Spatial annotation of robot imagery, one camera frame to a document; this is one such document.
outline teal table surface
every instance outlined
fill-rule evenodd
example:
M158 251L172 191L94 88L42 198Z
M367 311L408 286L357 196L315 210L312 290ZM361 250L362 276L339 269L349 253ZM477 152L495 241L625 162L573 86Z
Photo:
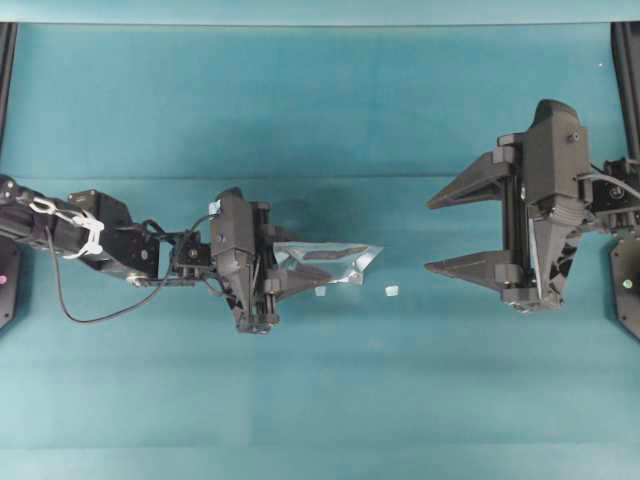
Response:
M637 0L3 0L0 20L154 25L498 25L640 19Z
M499 204L425 202L540 98L579 111L596 163L625 153L608 28L22 26L3 173L167 229L238 185L307 240L385 249L362 287L280 303L265 337L204 288L72 324L25 252L0 478L638 478L640 344L614 319L608 237L584 238L555 312L423 267L500 248ZM62 276L79 316L146 293Z

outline black wire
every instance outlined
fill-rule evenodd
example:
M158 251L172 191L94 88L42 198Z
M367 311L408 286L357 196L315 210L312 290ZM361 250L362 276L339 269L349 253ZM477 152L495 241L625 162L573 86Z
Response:
M606 175L606 173L604 173L604 170L602 170L601 168L596 167L593 163L591 164L591 168L593 168L598 173Z
M180 241L178 242L179 246L176 246L176 252L179 252L180 249L182 248L187 236L191 235L192 233L195 232L195 230L200 226L200 224L202 222L204 222L205 220L208 220L210 218L215 217L216 215L204 215L202 217L200 217L198 220L196 220L196 222L193 224L193 226L187 230L184 234L184 236L180 239ZM65 314L65 316L76 323L97 323L97 322L102 322L104 320L111 320L113 318L119 317L121 315L125 315L127 313L131 313L134 310L142 307L143 305L146 305L147 303L149 303L151 300L154 299L154 297L156 295L158 295L158 293L160 293L160 290L162 290L162 288L167 284L167 281L169 280L169 276L171 275L171 269L175 264L175 256L174 258L171 259L171 261L169 262L169 266L167 267L167 273L165 274L165 276L162 278L162 281L158 284L158 286L156 288L153 289L153 291L147 295L146 297L144 297L142 300L140 300L137 303L134 303L133 305L130 305L126 308L117 310L113 313L110 313L109 315L103 315L101 317L96 317L96 318L91 318L89 320L80 320L79 318L74 317L73 315L71 315L71 313L69 312L69 309L67 308L66 304L64 303L64 296L62 294L62 281L60 279L60 265L58 263L58 257L56 256L56 251L55 248L53 246L53 238L51 235L51 230L49 230L49 227L45 227L45 234L47 235L47 243L49 244L49 254L51 255L51 261L53 262L53 270L54 270L54 276L55 276L55 281L56 281L56 289L58 292L58 301L60 302L60 308L62 308L63 313Z

